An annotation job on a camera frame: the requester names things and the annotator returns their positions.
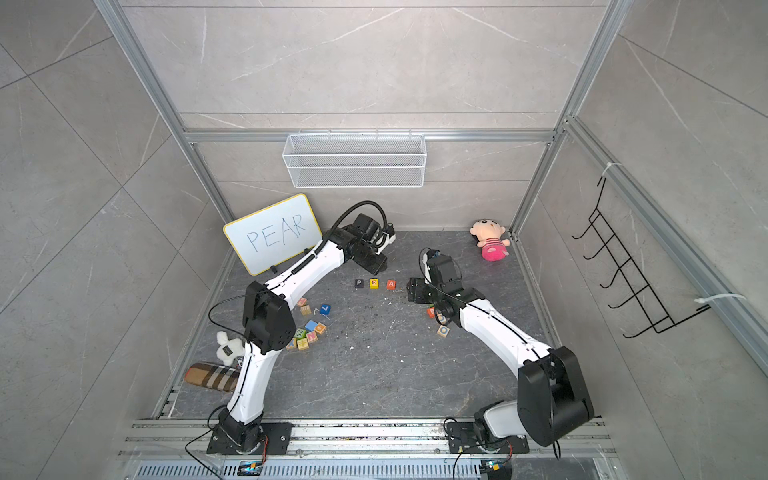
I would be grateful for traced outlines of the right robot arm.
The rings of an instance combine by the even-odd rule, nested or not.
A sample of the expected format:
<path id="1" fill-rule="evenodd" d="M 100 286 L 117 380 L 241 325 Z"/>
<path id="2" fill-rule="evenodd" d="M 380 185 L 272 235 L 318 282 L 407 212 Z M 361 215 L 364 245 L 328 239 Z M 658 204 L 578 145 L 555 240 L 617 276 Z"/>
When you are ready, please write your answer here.
<path id="1" fill-rule="evenodd" d="M 480 409 L 474 435 L 486 448 L 512 436 L 541 446 L 559 440 L 595 417 L 576 355 L 541 342 L 505 318 L 478 290 L 463 285 L 453 259 L 437 249 L 419 253 L 421 275 L 409 280 L 408 300 L 425 304 L 445 330 L 455 325 L 483 342 L 515 375 L 517 397 Z"/>

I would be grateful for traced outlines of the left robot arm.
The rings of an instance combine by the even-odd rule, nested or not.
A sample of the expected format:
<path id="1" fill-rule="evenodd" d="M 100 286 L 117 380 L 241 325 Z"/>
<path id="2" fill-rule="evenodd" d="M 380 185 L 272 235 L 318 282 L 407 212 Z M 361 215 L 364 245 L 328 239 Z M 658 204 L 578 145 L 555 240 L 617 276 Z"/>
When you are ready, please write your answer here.
<path id="1" fill-rule="evenodd" d="M 359 214 L 349 225 L 336 221 L 321 240 L 290 269 L 262 284 L 246 288 L 243 309 L 244 357 L 227 406 L 218 415 L 213 436 L 227 440 L 237 453 L 250 454 L 262 446 L 264 399 L 278 356 L 295 339 L 293 309 L 326 275 L 353 261 L 376 275 L 386 269 L 384 249 L 394 242 L 393 225 Z"/>

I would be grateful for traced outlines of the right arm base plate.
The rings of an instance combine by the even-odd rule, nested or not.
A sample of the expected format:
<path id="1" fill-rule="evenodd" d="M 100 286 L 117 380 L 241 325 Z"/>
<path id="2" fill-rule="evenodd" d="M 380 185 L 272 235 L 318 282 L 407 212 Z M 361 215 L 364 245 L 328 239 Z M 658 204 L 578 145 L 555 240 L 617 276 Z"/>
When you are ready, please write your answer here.
<path id="1" fill-rule="evenodd" d="M 452 454 L 527 454 L 530 452 L 525 435 L 513 435 L 503 439 L 482 437 L 477 434 L 470 421 L 459 421 L 453 417 L 442 421 L 442 428 Z"/>

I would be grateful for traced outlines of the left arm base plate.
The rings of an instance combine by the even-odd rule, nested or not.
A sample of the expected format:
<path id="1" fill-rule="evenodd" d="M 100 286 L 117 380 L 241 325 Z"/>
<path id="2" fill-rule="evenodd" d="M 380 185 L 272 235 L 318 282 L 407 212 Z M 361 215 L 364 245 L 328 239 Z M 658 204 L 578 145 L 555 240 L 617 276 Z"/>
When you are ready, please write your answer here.
<path id="1" fill-rule="evenodd" d="M 267 422 L 259 426 L 257 434 L 238 446 L 224 431 L 216 426 L 206 448 L 207 454 L 221 455 L 285 455 L 291 440 L 293 424 L 289 422 Z"/>

